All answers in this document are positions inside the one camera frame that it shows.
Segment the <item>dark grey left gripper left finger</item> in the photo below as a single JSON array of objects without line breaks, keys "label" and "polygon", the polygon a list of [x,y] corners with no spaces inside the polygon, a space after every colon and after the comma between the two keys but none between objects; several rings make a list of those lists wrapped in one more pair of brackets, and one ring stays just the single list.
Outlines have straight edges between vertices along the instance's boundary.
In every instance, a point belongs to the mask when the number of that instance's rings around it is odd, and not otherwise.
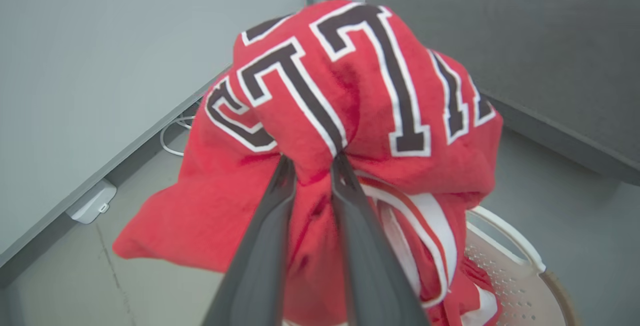
[{"label": "dark grey left gripper left finger", "polygon": [[293,162],[281,157],[202,324],[281,326],[291,212]]}]

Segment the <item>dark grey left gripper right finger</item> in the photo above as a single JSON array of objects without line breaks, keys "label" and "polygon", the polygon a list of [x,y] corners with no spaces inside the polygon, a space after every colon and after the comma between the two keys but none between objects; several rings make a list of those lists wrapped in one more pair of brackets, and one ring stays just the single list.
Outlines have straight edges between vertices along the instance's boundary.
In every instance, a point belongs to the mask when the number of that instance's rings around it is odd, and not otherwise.
[{"label": "dark grey left gripper right finger", "polygon": [[350,326],[429,326],[397,256],[345,154],[330,167],[334,218],[342,246]]}]

